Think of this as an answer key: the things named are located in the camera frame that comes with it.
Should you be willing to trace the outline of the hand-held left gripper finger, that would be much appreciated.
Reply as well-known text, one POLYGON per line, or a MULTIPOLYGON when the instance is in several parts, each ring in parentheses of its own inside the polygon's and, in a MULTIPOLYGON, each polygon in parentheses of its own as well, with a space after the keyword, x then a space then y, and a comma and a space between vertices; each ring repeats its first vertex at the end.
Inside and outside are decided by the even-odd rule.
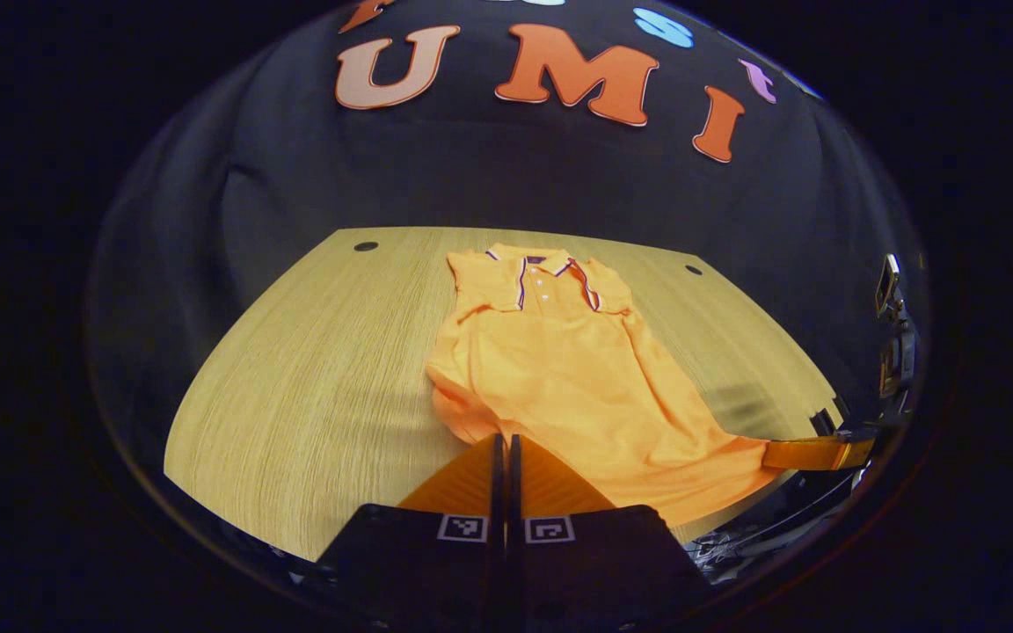
POLYGON ((359 507, 313 572, 350 629, 483 629, 504 545, 504 441, 481 440, 394 506, 359 507))
POLYGON ((654 508, 619 507, 550 450, 511 438, 511 629, 670 629, 709 596, 654 508))

